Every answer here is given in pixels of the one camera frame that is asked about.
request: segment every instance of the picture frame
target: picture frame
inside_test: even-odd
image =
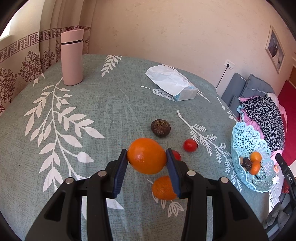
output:
[[[270,26],[268,41],[265,47],[277,73],[279,74],[285,59],[285,52],[273,26]]]

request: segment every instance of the cherry tomato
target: cherry tomato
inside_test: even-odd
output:
[[[184,142],[183,148],[185,151],[194,152],[198,148],[198,144],[195,140],[188,139]]]
[[[181,155],[177,151],[172,150],[172,153],[174,154],[174,157],[177,161],[181,160]]]

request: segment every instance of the blue gripper pad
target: blue gripper pad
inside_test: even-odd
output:
[[[123,149],[115,165],[115,167],[117,167],[117,172],[114,177],[114,186],[113,186],[113,192],[112,192],[114,197],[117,197],[117,195],[120,193],[124,176],[126,174],[126,168],[128,166],[128,160],[126,158],[126,154],[127,154],[127,150]]]
[[[165,151],[166,156],[167,156],[167,169],[168,169],[168,174],[170,176],[170,181],[172,183],[174,193],[180,198],[181,196],[181,187],[180,187],[180,178],[177,173],[177,170],[175,168],[175,163],[177,160],[175,160],[175,157],[172,153],[171,149],[167,149]]]

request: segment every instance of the patterned curtain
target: patterned curtain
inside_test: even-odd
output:
[[[29,0],[0,39],[0,116],[11,101],[60,60],[61,33],[84,29],[83,54],[97,0]]]

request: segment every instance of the plastic basket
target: plastic basket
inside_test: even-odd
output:
[[[250,157],[257,151],[262,156],[261,168],[257,175],[251,175],[241,166],[239,157]],[[268,192],[273,184],[275,176],[274,162],[270,159],[271,151],[265,140],[260,139],[260,133],[252,126],[246,126],[245,122],[236,123],[232,130],[231,157],[234,169],[241,181],[251,190],[256,192]]]

